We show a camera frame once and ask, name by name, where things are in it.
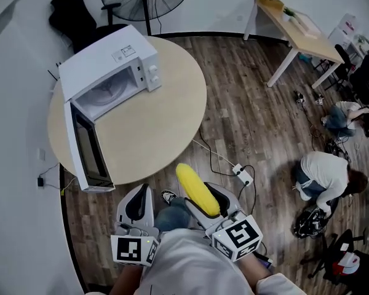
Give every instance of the microwave door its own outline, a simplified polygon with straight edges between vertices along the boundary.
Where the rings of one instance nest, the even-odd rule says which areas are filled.
[[[70,101],[64,107],[69,148],[79,186],[86,192],[115,189],[98,143],[94,123]]]

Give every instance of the microwave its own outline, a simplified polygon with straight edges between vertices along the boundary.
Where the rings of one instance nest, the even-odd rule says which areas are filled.
[[[142,90],[161,86],[156,49],[132,25],[93,43],[59,66],[69,148],[79,186],[114,188],[95,121]]]

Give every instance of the chair backrest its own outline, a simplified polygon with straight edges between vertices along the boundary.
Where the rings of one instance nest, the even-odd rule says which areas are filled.
[[[97,24],[86,9],[84,0],[52,0],[55,8],[49,23],[73,42],[74,52],[87,46]]]
[[[351,60],[350,60],[350,57],[349,57],[348,53],[339,44],[335,45],[335,49],[340,54],[340,56],[342,57],[342,59],[344,61],[344,65],[346,66],[346,68],[351,69]]]

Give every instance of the plant pot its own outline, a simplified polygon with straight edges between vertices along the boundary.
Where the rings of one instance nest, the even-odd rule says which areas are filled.
[[[288,22],[288,21],[290,21],[290,18],[291,18],[291,16],[290,15],[288,15],[288,14],[286,14],[286,13],[282,13],[282,20],[283,20],[283,22]]]

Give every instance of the hair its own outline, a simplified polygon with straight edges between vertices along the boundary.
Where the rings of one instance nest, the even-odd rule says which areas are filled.
[[[349,194],[359,194],[363,192],[368,185],[367,176],[361,171],[352,170],[350,166],[347,166],[347,172],[349,175],[349,183],[347,184],[342,197]]]
[[[361,118],[363,122],[362,127],[365,132],[365,136],[369,138],[369,114],[362,114]]]

